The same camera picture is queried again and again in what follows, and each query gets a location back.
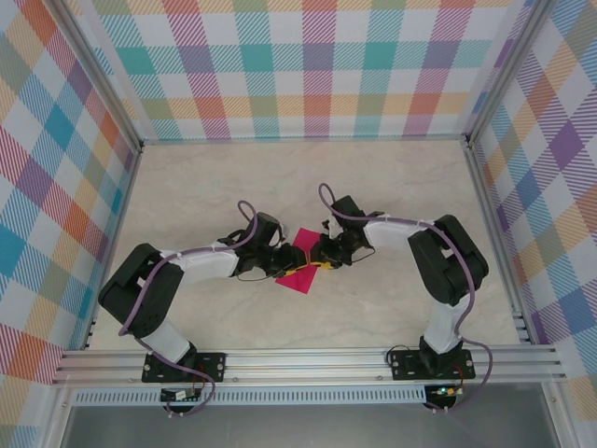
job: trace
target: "vent grille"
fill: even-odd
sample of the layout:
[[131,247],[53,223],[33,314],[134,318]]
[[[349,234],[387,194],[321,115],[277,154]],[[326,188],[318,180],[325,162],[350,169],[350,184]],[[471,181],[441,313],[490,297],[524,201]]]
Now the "vent grille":
[[[422,385],[384,385],[354,387],[220,387],[210,405],[288,405],[288,404],[384,404],[423,403]],[[154,406],[160,390],[82,389],[75,406]]]

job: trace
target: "pink cloth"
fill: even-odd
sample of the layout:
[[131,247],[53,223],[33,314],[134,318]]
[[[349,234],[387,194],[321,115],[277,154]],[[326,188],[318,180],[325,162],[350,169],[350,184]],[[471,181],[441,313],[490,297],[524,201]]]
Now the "pink cloth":
[[[309,253],[315,243],[319,241],[319,235],[320,233],[316,231],[308,231],[307,229],[300,228],[293,245],[300,247],[306,253]],[[297,273],[293,273],[287,277],[278,278],[276,283],[283,287],[289,287],[290,289],[295,289],[298,292],[307,294],[311,288],[311,283],[313,283],[315,273],[317,273],[317,266],[307,266]]]

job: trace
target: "black mounting plate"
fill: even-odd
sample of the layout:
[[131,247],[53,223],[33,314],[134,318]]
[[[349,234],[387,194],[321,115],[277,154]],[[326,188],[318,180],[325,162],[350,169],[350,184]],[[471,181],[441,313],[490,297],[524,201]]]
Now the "black mounting plate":
[[[197,353],[193,363],[196,371],[211,376],[216,383],[224,381],[226,370],[225,353]],[[141,375],[142,383],[192,383],[193,374],[180,371],[162,363],[153,355],[146,355],[146,362]]]
[[[392,366],[392,378],[395,381],[461,379],[460,372],[457,369],[448,369],[441,375],[436,376],[430,374],[419,358],[419,350],[393,350],[389,353],[387,359],[390,366]],[[465,380],[475,378],[475,366],[469,350],[460,350],[452,365],[462,369]]]

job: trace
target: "marble floor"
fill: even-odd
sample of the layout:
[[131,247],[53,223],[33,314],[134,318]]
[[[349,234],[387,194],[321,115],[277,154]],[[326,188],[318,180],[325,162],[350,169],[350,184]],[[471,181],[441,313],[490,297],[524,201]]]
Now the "marble floor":
[[[490,264],[463,334],[490,344],[518,342],[456,141],[147,147],[112,270],[144,242],[185,249],[244,228],[239,199],[286,224],[289,241],[301,227],[320,231],[327,215],[317,195],[322,181],[337,197],[352,195],[366,213],[457,216]],[[206,349],[415,345],[432,302],[409,250],[378,250],[351,268],[320,270],[307,295],[270,279],[213,279],[179,289],[168,317]],[[138,347],[119,338],[118,329],[102,310],[90,348]]]

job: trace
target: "purple cable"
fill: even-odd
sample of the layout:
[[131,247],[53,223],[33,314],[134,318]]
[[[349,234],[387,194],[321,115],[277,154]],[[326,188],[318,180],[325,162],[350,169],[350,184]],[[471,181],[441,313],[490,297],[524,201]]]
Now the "purple cable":
[[[246,205],[247,207],[249,207],[249,209],[253,213],[253,219],[249,219],[248,215],[243,211],[242,205]],[[183,250],[181,252],[169,255],[165,259],[162,259],[158,264],[156,264],[156,266],[151,270],[151,273],[149,273],[149,275],[147,276],[146,282],[144,283],[143,287],[141,288],[141,292],[139,292],[137,301],[132,306],[131,313],[129,314],[127,319],[124,321],[122,328],[118,332],[118,336],[124,336],[125,334],[128,334],[129,326],[131,325],[131,322],[137,316],[137,313],[139,312],[139,308],[141,308],[141,304],[143,303],[143,299],[146,296],[147,289],[149,288],[149,285],[151,285],[151,282],[153,281],[153,279],[155,278],[156,274],[161,269],[161,267],[164,264],[166,264],[168,261],[170,261],[171,259],[177,259],[177,258],[185,256],[185,255],[197,254],[199,252],[222,252],[225,250],[234,250],[234,249],[244,245],[245,243],[250,241],[251,238],[253,238],[253,236],[255,236],[255,231],[257,230],[257,211],[255,210],[255,207],[245,200],[239,201],[237,206],[239,207],[239,210],[241,211],[243,216],[246,217],[247,220],[253,222],[253,225],[251,226],[251,230],[249,231],[249,234],[247,235],[247,237],[233,245],[227,245],[227,246],[223,246],[223,247],[211,247],[211,246],[197,247],[194,249]],[[190,369],[185,366],[179,366],[178,364],[172,362],[169,359],[166,359],[165,357],[160,355],[158,352],[154,351],[153,348],[151,348],[149,345],[147,345],[143,341],[141,341],[139,339],[137,339],[136,341],[139,344],[141,344],[144,348],[146,348],[148,351],[152,352],[153,356],[156,357],[157,359],[159,359],[164,364],[167,364],[168,366],[170,366],[174,369],[179,369],[180,371],[185,371],[187,373],[191,373],[193,375],[199,376],[199,377],[205,379],[206,381],[209,381],[210,384],[212,385],[212,390],[211,390],[210,394],[207,396],[207,398],[204,401],[202,401],[200,404],[198,404],[197,406],[193,407],[193,409],[191,409],[187,413],[174,413],[170,409],[170,402],[166,403],[166,409],[168,410],[168,412],[170,412],[170,415],[174,415],[176,417],[184,417],[187,415],[192,415],[194,413],[197,413],[198,411],[200,411],[201,409],[203,409],[205,407],[205,405],[207,404],[207,402],[210,399],[212,399],[214,397],[215,381],[211,376],[209,376],[201,371],[195,371],[195,370]]]
[[381,222],[388,221],[388,222],[397,222],[399,224],[407,224],[410,226],[426,227],[430,231],[433,231],[434,233],[439,235],[439,237],[451,249],[451,251],[454,254],[454,256],[456,257],[456,259],[458,259],[458,262],[460,263],[461,267],[463,268],[463,271],[465,272],[466,282],[468,283],[468,291],[470,293],[470,301],[468,303],[468,306],[465,309],[465,312],[460,316],[460,318],[456,322],[454,331],[461,338],[461,340],[464,341],[465,343],[469,343],[471,345],[476,345],[476,346],[483,348],[487,352],[487,356],[489,358],[487,372],[485,373],[485,376],[481,380],[479,387],[477,389],[475,389],[475,391],[468,397],[467,400],[454,405],[452,407],[452,409],[464,407],[464,405],[467,404],[468,402],[470,402],[479,393],[479,391],[487,384],[489,377],[492,374],[492,369],[493,369],[493,353],[492,353],[492,350],[489,348],[489,346],[487,346],[486,344],[480,343],[477,341],[472,341],[470,339],[463,337],[460,334],[460,326],[463,324],[466,317],[470,314],[470,312],[473,310],[473,306],[475,305],[475,282],[473,281],[473,276],[471,275],[470,270],[468,269],[468,266],[466,266],[466,261],[463,258],[462,254],[460,253],[460,251],[458,250],[456,245],[452,242],[452,240],[450,238],[448,238],[448,236],[443,231],[438,229],[433,224],[429,224],[428,222],[417,221],[415,219],[406,219],[403,217],[351,217],[349,215],[344,215],[343,213],[340,213],[337,210],[334,210],[334,208],[326,201],[326,198],[324,197],[324,189],[326,189],[327,192],[329,193],[330,197],[332,198],[333,203],[336,201],[336,197],[334,196],[334,192],[332,191],[332,188],[328,184],[321,183],[319,185],[319,188],[318,188],[319,198],[321,199],[321,202],[324,203],[326,208],[333,215],[335,215],[337,217],[341,217],[343,219],[349,219],[352,221],[381,221]]

